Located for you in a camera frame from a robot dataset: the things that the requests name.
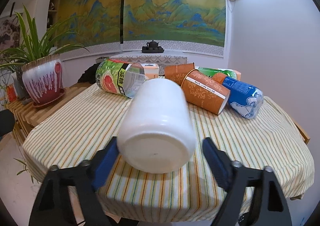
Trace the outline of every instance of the screw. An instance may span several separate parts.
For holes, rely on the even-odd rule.
[[[52,165],[50,168],[49,168],[49,170],[50,171],[57,171],[59,169],[59,167],[57,166],[57,165]]]
[[[232,165],[235,167],[235,168],[240,168],[242,167],[242,163],[240,161],[233,161],[232,162]]]
[[[264,167],[264,170],[266,170],[266,171],[269,172],[269,173],[273,172],[273,168],[270,167],[270,166]]]
[[[90,165],[90,161],[85,159],[84,161],[82,161],[82,162],[80,163],[80,165],[81,165],[82,167],[87,167],[87,166]]]

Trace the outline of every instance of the potted plant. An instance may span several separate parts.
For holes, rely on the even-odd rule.
[[[55,51],[52,50],[54,44],[62,37],[76,34],[75,29],[68,29],[55,36],[57,30],[75,16],[55,23],[39,39],[36,20],[35,18],[31,19],[28,10],[25,6],[23,7],[29,30],[27,32],[21,14],[16,13],[23,35],[23,43],[17,48],[8,48],[2,51],[6,63],[0,64],[0,69],[20,66],[23,71],[23,84],[28,94],[36,104],[42,105],[59,97],[62,88],[62,63],[59,60],[59,55],[70,50],[86,48],[82,44],[67,44]]]

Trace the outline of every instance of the brown paper cup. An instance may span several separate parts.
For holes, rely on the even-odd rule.
[[[183,79],[186,77],[187,73],[195,68],[195,64],[178,64],[169,65],[164,68],[164,76],[166,79],[170,79],[181,85]]]
[[[224,81],[224,79],[225,79],[226,77],[227,77],[227,75],[224,74],[224,73],[216,73],[216,74],[212,77],[212,79],[213,79],[214,81],[218,82],[219,84],[222,84],[223,81]]]
[[[230,95],[229,89],[196,69],[185,76],[181,88],[188,102],[217,115],[226,106]]]

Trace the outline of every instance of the table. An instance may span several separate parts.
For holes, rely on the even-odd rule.
[[[66,93],[61,100],[43,109],[34,108],[32,106],[33,102],[30,102],[27,105],[23,105],[19,100],[9,103],[7,108],[15,115],[17,121],[12,133],[18,145],[24,143],[26,137],[35,126],[50,117],[59,108],[89,86],[91,86],[89,83],[77,83],[70,88],[65,88]]]
[[[78,165],[103,149],[131,99],[102,91],[96,84],[36,126],[23,144],[29,170],[42,181],[48,168]],[[247,120],[230,108],[216,116],[188,104],[198,144],[180,170],[151,174],[134,169],[121,155],[98,196],[106,212],[139,221],[178,222],[213,219],[226,193],[217,186],[201,141],[211,137],[220,150],[245,166],[274,168],[286,197],[303,194],[314,180],[314,162],[292,119],[265,97],[258,116]],[[247,188],[242,212],[252,189]]]

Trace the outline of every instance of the spider plant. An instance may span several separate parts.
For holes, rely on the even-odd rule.
[[[35,18],[31,19],[28,10],[25,6],[23,7],[29,25],[29,32],[26,30],[26,24],[21,14],[16,13],[20,23],[23,43],[17,48],[7,48],[1,52],[3,54],[3,60],[5,63],[0,64],[0,69],[14,70],[13,67],[15,66],[27,64],[39,58],[46,57],[52,53],[61,54],[78,48],[86,49],[82,44],[67,44],[58,48],[54,52],[52,51],[54,44],[62,37],[76,34],[76,29],[68,29],[55,36],[59,27],[63,26],[66,22],[76,16],[72,16],[64,21],[55,23],[47,30],[44,36],[39,39],[36,28],[36,20]]]

